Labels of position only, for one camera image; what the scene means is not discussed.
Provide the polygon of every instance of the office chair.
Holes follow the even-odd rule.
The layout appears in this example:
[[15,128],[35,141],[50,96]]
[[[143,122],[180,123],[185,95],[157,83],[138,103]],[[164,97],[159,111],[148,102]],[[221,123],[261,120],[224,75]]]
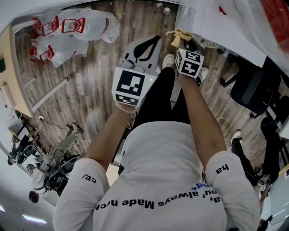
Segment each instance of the office chair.
[[237,63],[240,71],[227,82],[221,78],[220,84],[227,87],[235,82],[231,90],[232,99],[256,113],[256,116],[251,115],[251,118],[256,118],[266,112],[268,106],[274,104],[280,97],[279,68],[270,59],[266,59],[262,68],[240,57]]

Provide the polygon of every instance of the white sneaker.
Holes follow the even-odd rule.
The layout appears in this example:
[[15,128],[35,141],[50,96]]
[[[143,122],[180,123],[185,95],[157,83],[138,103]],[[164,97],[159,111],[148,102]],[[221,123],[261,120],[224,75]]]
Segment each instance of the white sneaker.
[[232,138],[230,139],[231,144],[233,143],[233,139],[235,138],[240,138],[241,136],[241,130],[237,130],[234,135],[232,136]]
[[203,82],[209,73],[209,69],[206,67],[201,67],[198,77],[200,78],[200,82]]
[[72,123],[72,127],[73,127],[73,130],[78,130],[80,131],[78,125],[76,123]]
[[173,54],[167,54],[163,59],[163,69],[166,67],[172,67],[175,66],[175,56]]
[[65,125],[65,128],[67,131],[69,131],[71,129],[71,127],[69,125]]

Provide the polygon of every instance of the black office chair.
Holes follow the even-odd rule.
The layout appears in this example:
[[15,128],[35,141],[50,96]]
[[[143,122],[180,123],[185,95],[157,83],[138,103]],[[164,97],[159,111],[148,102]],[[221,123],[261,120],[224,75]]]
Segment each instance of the black office chair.
[[231,97],[238,104],[256,113],[256,116],[263,114],[269,105],[279,99],[278,88],[281,76],[278,67],[267,59],[263,68],[238,58],[237,63],[240,71],[227,82],[220,79],[220,84],[227,87],[235,82]]
[[69,157],[68,161],[61,165],[58,169],[52,171],[48,177],[44,180],[44,185],[47,191],[51,191],[53,188],[61,187],[59,193],[61,194],[66,183],[63,181],[68,181],[68,173],[70,173],[74,167],[74,164],[81,159],[82,156],[74,155]]
[[270,175],[270,182],[277,180],[279,175],[279,152],[282,147],[279,134],[276,132],[278,123],[284,123],[289,115],[289,98],[282,97],[278,88],[281,77],[288,84],[288,77],[269,58],[262,68],[239,58],[240,71],[230,80],[220,80],[223,87],[227,87],[234,81],[231,97],[238,104],[248,108],[256,115],[256,118],[266,112],[267,117],[261,122],[261,130],[266,138],[266,153],[263,165],[264,175]]

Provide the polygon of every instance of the table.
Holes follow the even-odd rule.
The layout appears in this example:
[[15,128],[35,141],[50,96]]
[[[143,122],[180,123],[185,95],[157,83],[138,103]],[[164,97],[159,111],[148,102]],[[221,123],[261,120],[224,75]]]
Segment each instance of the table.
[[64,79],[45,93],[34,105],[31,104],[25,88],[35,81],[35,77],[26,83],[22,80],[16,55],[15,33],[11,25],[9,25],[0,36],[0,59],[4,59],[6,68],[4,72],[0,73],[1,91],[6,95],[6,103],[29,117],[33,117],[33,112],[54,92],[67,83],[67,79]]
[[179,6],[175,29],[191,32],[221,45],[233,53],[262,67],[267,55],[251,43],[229,16],[219,10],[218,1],[194,0],[189,6]]

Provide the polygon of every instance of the black strap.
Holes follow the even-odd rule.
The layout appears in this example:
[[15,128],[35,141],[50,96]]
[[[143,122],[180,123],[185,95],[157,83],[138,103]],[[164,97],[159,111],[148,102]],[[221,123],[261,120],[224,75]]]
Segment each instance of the black strap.
[[45,186],[42,186],[41,188],[34,188],[35,190],[37,190],[37,191],[39,191],[39,190],[42,190],[42,189],[44,189],[45,188]]

